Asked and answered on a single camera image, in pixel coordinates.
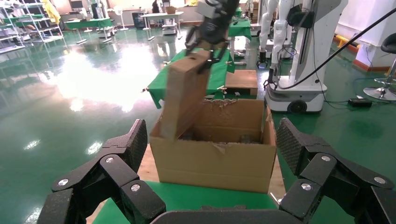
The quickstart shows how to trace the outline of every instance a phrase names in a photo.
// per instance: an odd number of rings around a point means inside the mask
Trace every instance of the black stool seat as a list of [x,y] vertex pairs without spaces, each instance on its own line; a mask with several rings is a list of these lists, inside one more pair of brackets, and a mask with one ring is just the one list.
[[396,54],[396,34],[392,34],[384,40],[381,50],[386,53]]

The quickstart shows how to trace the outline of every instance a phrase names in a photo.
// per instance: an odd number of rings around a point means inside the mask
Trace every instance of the bar stool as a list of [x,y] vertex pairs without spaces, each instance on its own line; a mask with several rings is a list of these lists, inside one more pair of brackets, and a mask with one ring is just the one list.
[[[396,54],[396,34],[392,34],[384,40],[381,46],[381,50],[386,53]],[[393,62],[393,65],[390,69],[388,78],[374,79],[376,82],[384,84],[384,86],[381,88],[365,88],[363,90],[364,93],[376,99],[396,101],[396,94],[392,93],[389,89],[391,85],[396,84],[396,83],[392,83],[394,81],[393,76],[395,72],[396,72],[396,59]]]

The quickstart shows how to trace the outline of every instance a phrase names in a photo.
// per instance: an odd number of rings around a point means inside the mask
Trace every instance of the open cardboard box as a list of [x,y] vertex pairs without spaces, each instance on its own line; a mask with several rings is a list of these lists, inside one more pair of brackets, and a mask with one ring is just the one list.
[[[160,136],[150,145],[161,182],[267,193],[275,161],[275,128],[260,100],[203,101],[191,131],[194,140]],[[252,143],[239,143],[248,135]]]

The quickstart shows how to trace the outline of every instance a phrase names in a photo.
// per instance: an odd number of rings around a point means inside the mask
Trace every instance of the stool base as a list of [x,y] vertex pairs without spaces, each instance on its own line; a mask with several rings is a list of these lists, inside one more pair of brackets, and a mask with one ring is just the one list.
[[388,88],[365,88],[364,93],[367,95],[387,101],[396,101],[396,95],[392,93]]

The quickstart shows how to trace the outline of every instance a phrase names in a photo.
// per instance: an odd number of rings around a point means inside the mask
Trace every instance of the white table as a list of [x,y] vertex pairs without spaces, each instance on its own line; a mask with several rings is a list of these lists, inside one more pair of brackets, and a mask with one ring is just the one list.
[[[178,30],[180,34],[180,15],[184,12],[175,12],[175,14],[167,14],[167,13],[151,13],[144,14],[140,17],[144,18],[144,25],[146,26],[143,30],[150,30],[150,20],[166,20],[166,19],[175,19],[178,25]],[[148,40],[151,41],[154,39],[154,36],[151,36]]]

